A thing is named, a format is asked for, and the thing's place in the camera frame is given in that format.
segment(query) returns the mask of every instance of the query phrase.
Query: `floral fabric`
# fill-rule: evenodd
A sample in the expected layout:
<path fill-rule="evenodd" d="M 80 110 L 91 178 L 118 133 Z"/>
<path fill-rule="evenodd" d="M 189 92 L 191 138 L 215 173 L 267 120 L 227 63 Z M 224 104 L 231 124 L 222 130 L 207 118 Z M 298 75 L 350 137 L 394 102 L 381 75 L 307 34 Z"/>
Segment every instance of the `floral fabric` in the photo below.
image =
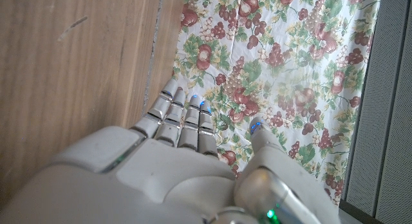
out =
<path fill-rule="evenodd" d="M 379 0 L 185 0 L 173 77 L 209 100 L 238 176 L 261 115 L 338 205 Z"/>

